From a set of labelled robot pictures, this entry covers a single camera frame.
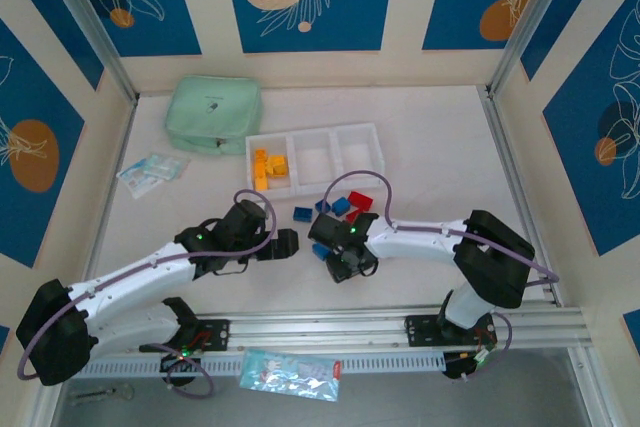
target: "cream wall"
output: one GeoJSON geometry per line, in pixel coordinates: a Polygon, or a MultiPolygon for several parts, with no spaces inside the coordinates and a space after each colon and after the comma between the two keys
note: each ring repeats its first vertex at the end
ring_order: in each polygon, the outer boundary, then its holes
{"type": "Polygon", "coordinates": [[[487,83],[502,51],[422,52],[435,0],[389,0],[380,52],[242,53],[231,0],[186,0],[201,57],[123,63],[141,92],[172,89],[187,74],[246,76],[267,87],[487,83]]]}
{"type": "Polygon", "coordinates": [[[0,18],[85,121],[36,265],[30,269],[0,255],[0,324],[12,329],[0,359],[0,423],[11,426],[20,425],[17,419],[24,410],[21,405],[25,402],[26,407],[32,398],[26,394],[39,385],[16,377],[23,350],[13,330],[41,284],[56,277],[68,284],[81,276],[130,106],[107,75],[98,93],[91,88],[30,0],[2,0],[0,18]]]}
{"type": "Polygon", "coordinates": [[[562,291],[583,308],[628,425],[640,425],[640,358],[622,314],[640,308],[640,237],[598,257],[542,111],[624,0],[583,0],[528,83],[516,69],[500,109],[562,291]]]}

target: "floor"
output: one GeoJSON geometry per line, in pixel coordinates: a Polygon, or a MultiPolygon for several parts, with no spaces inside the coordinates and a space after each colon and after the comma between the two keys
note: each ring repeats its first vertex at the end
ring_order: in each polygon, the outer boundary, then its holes
{"type": "MultiPolygon", "coordinates": [[[[522,231],[475,87],[265,90],[263,99],[261,133],[374,122],[394,186],[394,218],[444,221],[484,209],[522,231]]],[[[124,167],[151,152],[188,156],[191,162],[182,178],[138,200],[118,185],[91,277],[154,252],[188,226],[223,215],[233,193],[247,187],[244,156],[211,157],[170,146],[163,128],[168,102],[167,96],[140,99],[124,167]]],[[[366,193],[380,213],[384,191],[366,193]]],[[[300,251],[293,257],[251,263],[243,275],[205,276],[165,297],[181,296],[196,313],[374,308],[437,305],[462,283],[454,265],[390,259],[371,278],[336,285],[311,252],[308,224],[292,220],[294,206],[310,207],[317,200],[274,202],[278,227],[299,232],[300,251]]],[[[525,295],[544,298],[539,287],[525,295]]]]}
{"type": "MultiPolygon", "coordinates": [[[[111,380],[71,381],[58,427],[579,427],[590,425],[566,352],[512,351],[488,375],[468,383],[440,373],[344,376],[336,403],[240,389],[216,379],[213,399],[183,399],[159,379],[129,381],[131,401],[108,399],[72,407],[72,391],[111,380]]],[[[202,381],[187,386],[196,392],[202,381]]]]}

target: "white plastic tray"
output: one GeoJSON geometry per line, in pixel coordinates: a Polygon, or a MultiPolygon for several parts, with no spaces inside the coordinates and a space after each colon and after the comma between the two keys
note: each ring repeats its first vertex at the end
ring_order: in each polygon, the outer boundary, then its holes
{"type": "MultiPolygon", "coordinates": [[[[247,185],[255,188],[253,163],[256,149],[268,155],[286,155],[289,176],[269,177],[269,199],[317,195],[338,176],[367,169],[384,174],[384,158],[372,123],[321,129],[295,130],[247,137],[247,185]]],[[[354,175],[340,182],[337,191],[377,187],[382,182],[368,175],[354,175]]]]}

